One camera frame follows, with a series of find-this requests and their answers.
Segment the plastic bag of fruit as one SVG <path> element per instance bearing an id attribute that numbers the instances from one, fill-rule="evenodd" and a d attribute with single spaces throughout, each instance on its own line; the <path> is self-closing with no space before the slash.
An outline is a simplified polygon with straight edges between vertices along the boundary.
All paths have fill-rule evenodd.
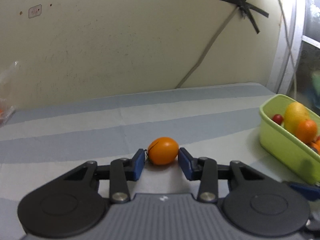
<path id="1" fill-rule="evenodd" d="M 16 108 L 10 102 L 9 96 L 11 93 L 11 80 L 19 70 L 19 62 L 14 61 L 7 69 L 1 71 L 1 127 L 14 114 Z"/>

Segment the large orange mandarin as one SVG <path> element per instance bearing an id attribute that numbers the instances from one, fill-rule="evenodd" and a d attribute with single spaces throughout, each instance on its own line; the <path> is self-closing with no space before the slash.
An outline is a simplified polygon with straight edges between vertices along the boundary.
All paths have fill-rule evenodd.
<path id="1" fill-rule="evenodd" d="M 301 142 L 308 144 L 315 139 L 317 131 L 317 124 L 313 120 L 304 120 L 299 123 L 295 135 Z"/>

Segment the large yellow citrus fruit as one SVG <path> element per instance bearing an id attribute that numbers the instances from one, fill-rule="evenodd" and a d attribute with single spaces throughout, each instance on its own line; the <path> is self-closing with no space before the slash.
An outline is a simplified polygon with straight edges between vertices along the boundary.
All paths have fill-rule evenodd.
<path id="1" fill-rule="evenodd" d="M 310 115 L 307 108 L 299 102 L 293 102 L 286 108 L 284 114 L 284 128 L 291 134 L 295 134 L 298 125 L 309 119 Z"/>

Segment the black tape cross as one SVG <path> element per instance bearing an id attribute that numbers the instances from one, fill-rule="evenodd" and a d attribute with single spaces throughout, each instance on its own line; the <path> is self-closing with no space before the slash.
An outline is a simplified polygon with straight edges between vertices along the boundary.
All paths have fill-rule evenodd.
<path id="1" fill-rule="evenodd" d="M 221 0 L 221 1 L 236 5 L 240 9 L 242 14 L 244 16 L 247 16 L 247 18 L 249 19 L 249 21 L 253 25 L 253 28 L 255 29 L 255 32 L 257 34 L 260 33 L 260 29 L 258 28 L 258 25 L 257 25 L 252 13 L 251 13 L 251 10 L 265 16 L 266 18 L 269 17 L 268 12 L 264 11 L 263 9 L 260 9 L 259 7 L 256 7 L 255 5 L 252 5 L 251 3 L 248 3 L 247 0 Z"/>

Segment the orange tomato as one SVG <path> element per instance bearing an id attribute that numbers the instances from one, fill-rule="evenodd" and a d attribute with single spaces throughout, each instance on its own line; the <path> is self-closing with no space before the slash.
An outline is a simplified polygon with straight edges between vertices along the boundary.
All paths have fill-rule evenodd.
<path id="1" fill-rule="evenodd" d="M 160 137 L 154 140 L 147 149 L 149 161 L 153 165 L 169 165 L 175 161 L 179 144 L 170 137 Z"/>

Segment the green plastic basin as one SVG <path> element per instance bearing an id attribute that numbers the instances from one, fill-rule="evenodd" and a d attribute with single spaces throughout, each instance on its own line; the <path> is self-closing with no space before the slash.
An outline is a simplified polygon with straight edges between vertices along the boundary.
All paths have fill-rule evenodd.
<path id="1" fill-rule="evenodd" d="M 293 102 L 292 98 L 277 94 L 260 106 L 260 144 L 300 179 L 315 185 L 319 183 L 319 154 L 271 119 L 275 114 L 284 115 Z"/>

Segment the red tomato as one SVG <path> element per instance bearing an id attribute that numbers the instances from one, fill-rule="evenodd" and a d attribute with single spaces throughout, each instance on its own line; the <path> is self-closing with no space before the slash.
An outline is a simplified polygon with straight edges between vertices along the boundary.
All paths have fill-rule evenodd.
<path id="1" fill-rule="evenodd" d="M 283 121 L 284 121 L 284 118 L 282 115 L 280 114 L 275 114 L 273 117 L 272 117 L 272 121 L 274 121 L 276 124 L 278 124 L 279 126 L 282 125 Z"/>

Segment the wall socket plate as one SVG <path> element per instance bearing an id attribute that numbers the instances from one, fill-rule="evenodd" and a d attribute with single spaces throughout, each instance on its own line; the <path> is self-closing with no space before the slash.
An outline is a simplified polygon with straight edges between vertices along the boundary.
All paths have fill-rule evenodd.
<path id="1" fill-rule="evenodd" d="M 29 8 L 29 10 L 28 10 L 28 18 L 35 18 L 37 16 L 40 16 L 41 13 L 42 13 L 42 5 L 41 4 L 33 6 L 33 7 Z"/>

